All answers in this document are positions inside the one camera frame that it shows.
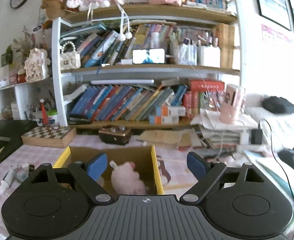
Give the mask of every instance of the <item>phone screen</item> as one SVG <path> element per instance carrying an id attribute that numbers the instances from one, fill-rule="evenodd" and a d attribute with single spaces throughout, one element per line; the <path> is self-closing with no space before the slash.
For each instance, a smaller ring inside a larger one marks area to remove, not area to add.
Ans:
<path id="1" fill-rule="evenodd" d="M 165 63 L 165 49 L 134 49 L 134 64 L 163 64 Z"/>

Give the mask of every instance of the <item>circular logo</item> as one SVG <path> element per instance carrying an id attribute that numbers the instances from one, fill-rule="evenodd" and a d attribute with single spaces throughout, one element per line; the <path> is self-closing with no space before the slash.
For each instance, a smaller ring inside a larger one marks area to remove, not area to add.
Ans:
<path id="1" fill-rule="evenodd" d="M 143 202 L 145 202 L 145 203 L 149 203 L 150 201 L 151 201 L 150 198 L 144 198 L 144 199 L 143 199 Z"/>

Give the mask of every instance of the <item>white wall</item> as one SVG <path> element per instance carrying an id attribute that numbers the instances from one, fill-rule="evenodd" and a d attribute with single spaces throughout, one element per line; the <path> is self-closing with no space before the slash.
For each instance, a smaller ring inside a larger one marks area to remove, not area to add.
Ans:
<path id="1" fill-rule="evenodd" d="M 21 8 L 12 9 L 10 0 L 0 0 L 0 65 L 1 55 L 14 38 L 23 37 L 23 27 L 33 29 L 37 25 L 42 0 L 28 0 Z"/>
<path id="2" fill-rule="evenodd" d="M 237 0 L 237 6 L 242 47 L 242 86 L 247 93 L 281 96 L 294 103 L 294 33 L 261 17 L 256 0 Z M 292 41 L 285 46 L 284 53 L 279 50 L 276 57 L 265 57 L 261 24 Z"/>

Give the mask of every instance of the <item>checkered tablecloth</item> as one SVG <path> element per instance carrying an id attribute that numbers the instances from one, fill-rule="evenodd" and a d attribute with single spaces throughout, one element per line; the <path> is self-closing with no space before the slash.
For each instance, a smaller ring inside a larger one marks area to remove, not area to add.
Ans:
<path id="1" fill-rule="evenodd" d="M 106 149 L 122 147 L 141 147 L 143 146 L 143 142 L 137 141 L 135 137 L 132 137 L 130 139 L 129 144 L 127 144 L 126 146 L 118 146 L 105 144 L 99 139 L 98 136 L 77 135 L 74 138 L 74 140 L 69 144 L 69 146 Z M 60 148 L 23 145 L 0 164 L 0 182 L 2 178 L 5 176 L 6 172 L 9 170 L 11 165 L 24 164 L 36 161 L 38 161 L 39 163 L 51 163 L 53 165 L 60 157 L 60 155 L 63 153 L 63 151 L 64 149 Z M 161 156 L 161 159 L 164 161 L 166 169 L 171 175 L 170 185 L 175 185 L 175 187 L 177 187 L 177 184 L 179 183 L 185 184 L 187 178 L 190 175 L 191 178 L 194 178 L 192 174 L 186 173 L 186 161 L 183 161 L 186 158 L 186 152 L 169 151 L 162 148 L 156 148 L 156 154 L 157 156 Z M 181 174 L 187 174 L 187 178 L 182 178 L 180 176 Z M 18 187 L 18 185 L 18 182 L 14 181 L 6 196 L 0 195 L 0 233 L 4 236 L 8 236 L 8 233 L 1 218 L 1 208 L 8 195 L 11 192 L 13 192 L 15 188 Z M 168 193 L 170 194 L 173 194 L 173 192 L 174 190 L 172 188 L 170 191 L 168 191 Z"/>

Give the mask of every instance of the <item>yellow book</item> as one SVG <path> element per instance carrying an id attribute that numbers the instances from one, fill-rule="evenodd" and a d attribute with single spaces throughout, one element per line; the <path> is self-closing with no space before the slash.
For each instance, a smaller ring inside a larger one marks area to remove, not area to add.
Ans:
<path id="1" fill-rule="evenodd" d="M 156 98 L 156 96 L 160 93 L 160 90 L 163 88 L 163 85 L 160 85 L 159 88 L 154 92 L 154 94 L 143 104 L 142 107 L 138 109 L 138 111 L 130 118 L 131 121 L 135 120 L 137 116 Z"/>

